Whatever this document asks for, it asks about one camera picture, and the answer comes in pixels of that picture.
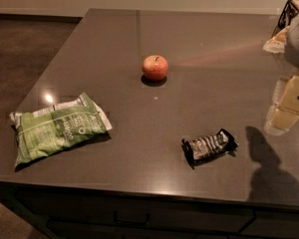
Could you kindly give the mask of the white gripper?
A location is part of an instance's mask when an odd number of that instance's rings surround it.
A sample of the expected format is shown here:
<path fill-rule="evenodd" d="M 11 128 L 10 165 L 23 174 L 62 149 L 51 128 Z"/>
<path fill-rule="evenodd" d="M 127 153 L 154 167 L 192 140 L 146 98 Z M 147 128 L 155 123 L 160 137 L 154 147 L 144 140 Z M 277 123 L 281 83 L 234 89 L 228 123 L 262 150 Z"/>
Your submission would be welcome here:
<path fill-rule="evenodd" d="M 291 21 L 287 31 L 285 58 L 288 63 L 299 68 L 299 14 Z M 267 134 L 280 136 L 297 120 L 299 120 L 299 76 L 293 76 L 288 82 L 286 78 L 280 78 L 273 91 L 264 130 Z"/>

